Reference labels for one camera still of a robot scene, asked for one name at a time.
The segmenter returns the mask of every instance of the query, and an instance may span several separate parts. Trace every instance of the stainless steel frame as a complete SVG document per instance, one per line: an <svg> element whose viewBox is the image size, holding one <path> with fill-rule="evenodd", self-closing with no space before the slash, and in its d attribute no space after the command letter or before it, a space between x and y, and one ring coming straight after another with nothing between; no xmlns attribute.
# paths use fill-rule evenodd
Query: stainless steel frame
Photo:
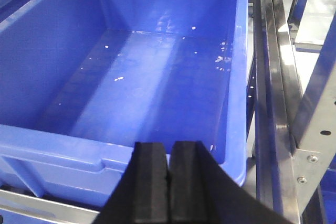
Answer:
<svg viewBox="0 0 336 224"><path fill-rule="evenodd" d="M336 15L293 123L293 154L302 213L336 153Z"/></svg>
<svg viewBox="0 0 336 224"><path fill-rule="evenodd" d="M316 92L314 93L314 88L311 88L311 93L316 95L316 99L312 100L312 94L305 94L301 101L301 85L297 75L283 1L264 0L264 8L267 38L267 50L265 50L267 54L265 57L268 66L263 66L263 61L260 59L263 57L262 55L256 56L257 194L262 202L284 215L293 223L301 223L300 216L303 214L307 204L309 203L309 209L313 208L312 205L316 209L318 205L316 202L321 202L321 195L316 196L316 190L335 155L336 144L329 148L327 154L323 154L323 161L318 164L322 154L319 151L323 148L326 151L326 146L330 146L331 142L328 141L321 145L308 140L305 141L304 145L300 145L298 141L295 141L302 139L302 134L305 134L306 138L316 138L316 136L308 132L308 129L313 129L312 125L310 125L313 115L307 114L309 112L307 106L313 105L319 108L321 105L317 105L319 103L318 98L323 98L325 95L322 92L321 94L316 94ZM336 51L335 46L330 49L330 52L332 51ZM321 69L322 67L319 66L321 64L317 64L317 68ZM331 66L334 66L334 62L329 62L328 66L331 68ZM317 74L313 74L311 82L318 82L320 86L323 85L323 82L329 83L329 86L326 84L326 92L329 90L329 98L334 95L334 101L331 102L329 100L328 104L331 116L332 108L336 109L336 93L331 92L331 90L336 90L336 66L334 66L335 76L328 72L332 71L328 71L324 67L323 74L326 78L334 80L333 86L331 86L332 81L323 81ZM312 108L310 108L310 111L312 111L311 114L316 113ZM320 114L316 113L318 116L315 116L315 118L321 118L324 113L326 113L326 110ZM270 125L265 126L265 118L268 118ZM326 120L328 119L330 125L333 125L332 129L336 129L335 118L326 118ZM322 132L322 130L318 132L319 137L321 137ZM277 172L274 175L270 170L276 170ZM319 223L324 223L323 206L321 204L319 206L320 208L316 210L321 217ZM309 223L307 212L305 212L304 216L304 223Z"/></svg>

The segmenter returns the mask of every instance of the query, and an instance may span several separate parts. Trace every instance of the water droplet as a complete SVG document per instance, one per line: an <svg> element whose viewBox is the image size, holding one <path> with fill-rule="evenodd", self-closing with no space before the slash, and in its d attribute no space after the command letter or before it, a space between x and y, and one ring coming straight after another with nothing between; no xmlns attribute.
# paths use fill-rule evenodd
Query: water droplet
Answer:
<svg viewBox="0 0 336 224"><path fill-rule="evenodd" d="M218 56L217 59L215 60L215 62L220 62L224 60L224 57L223 56Z"/></svg>
<svg viewBox="0 0 336 224"><path fill-rule="evenodd" d="M118 78L115 78L115 79L114 79L114 81L119 81L119 80L122 80L122 79L124 79L124 77L123 77L123 76L121 76L121 77L118 77Z"/></svg>

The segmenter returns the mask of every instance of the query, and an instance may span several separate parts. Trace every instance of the metal rail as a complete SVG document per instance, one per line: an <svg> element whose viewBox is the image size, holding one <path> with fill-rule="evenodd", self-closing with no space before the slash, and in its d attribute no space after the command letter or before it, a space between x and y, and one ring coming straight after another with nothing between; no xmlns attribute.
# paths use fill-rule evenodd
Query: metal rail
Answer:
<svg viewBox="0 0 336 224"><path fill-rule="evenodd" d="M268 51L266 56L268 65L267 79L269 80L267 96L269 97L272 122L271 152L274 155L274 164L277 169L273 181L273 183L277 184L274 187L276 189L274 191L276 195L274 197L274 210L293 223L300 223L274 6L272 0L264 0L264 2Z"/></svg>
<svg viewBox="0 0 336 224"><path fill-rule="evenodd" d="M302 98L301 83L298 77L293 47L289 37L283 0L273 0L274 20L280 51L281 74L285 93L288 124L295 119Z"/></svg>
<svg viewBox="0 0 336 224"><path fill-rule="evenodd" d="M257 198L273 209L271 151L266 98L266 68L260 0L254 0L254 54L256 56L255 152Z"/></svg>
<svg viewBox="0 0 336 224"><path fill-rule="evenodd" d="M56 224L91 224L98 212L0 190L0 209Z"/></svg>

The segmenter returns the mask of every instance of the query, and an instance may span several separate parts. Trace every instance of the screw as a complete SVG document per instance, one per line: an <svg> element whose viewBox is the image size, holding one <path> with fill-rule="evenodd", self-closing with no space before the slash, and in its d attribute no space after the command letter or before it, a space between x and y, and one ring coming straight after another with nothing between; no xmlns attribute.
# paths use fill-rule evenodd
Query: screw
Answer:
<svg viewBox="0 0 336 224"><path fill-rule="evenodd" d="M310 155L310 156L307 157L307 160L308 160L309 163L317 163L319 158L316 157L315 155Z"/></svg>
<svg viewBox="0 0 336 224"><path fill-rule="evenodd" d="M298 177L298 182L303 185L303 184L307 183L307 179L303 176Z"/></svg>

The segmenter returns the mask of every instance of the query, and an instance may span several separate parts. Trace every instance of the metal bar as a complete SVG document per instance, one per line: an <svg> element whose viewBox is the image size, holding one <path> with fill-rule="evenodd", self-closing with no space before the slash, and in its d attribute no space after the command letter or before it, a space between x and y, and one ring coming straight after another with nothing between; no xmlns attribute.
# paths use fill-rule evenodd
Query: metal bar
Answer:
<svg viewBox="0 0 336 224"><path fill-rule="evenodd" d="M291 126L298 111L302 90L298 77L293 47L289 37L283 0L273 0L274 19L280 50L281 74L285 93L288 124Z"/></svg>
<svg viewBox="0 0 336 224"><path fill-rule="evenodd" d="M253 4L254 54L256 56L255 151L257 198L273 209L272 172L269 145L265 57L260 0Z"/></svg>
<svg viewBox="0 0 336 224"><path fill-rule="evenodd" d="M293 223L300 223L274 8L272 0L264 0L264 3L268 51L268 76L265 79L268 81L266 91L272 123L271 152L276 166L273 177L273 183L276 185L276 191L273 191L274 210Z"/></svg>
<svg viewBox="0 0 336 224"><path fill-rule="evenodd" d="M296 34L292 33L292 30L291 30L290 37L293 38L293 36L296 36ZM322 49L322 45L314 44L314 43L295 42L295 49L297 52L313 52L313 53L318 54Z"/></svg>
<svg viewBox="0 0 336 224"><path fill-rule="evenodd" d="M247 134L250 130L251 127L251 122L253 118L253 112L255 108L255 96L256 96L256 59L255 55L253 56L252 64L251 64L251 69L248 77L248 82L247 82L247 105L246 105L246 131Z"/></svg>
<svg viewBox="0 0 336 224"><path fill-rule="evenodd" d="M91 224L98 212L0 190L0 209L57 224Z"/></svg>
<svg viewBox="0 0 336 224"><path fill-rule="evenodd" d="M299 26L303 17L303 12L306 7L307 0L293 0L288 16L288 24L290 27L290 36L293 41L299 30Z"/></svg>
<svg viewBox="0 0 336 224"><path fill-rule="evenodd" d="M293 154L302 213L336 153L336 15L293 123Z"/></svg>

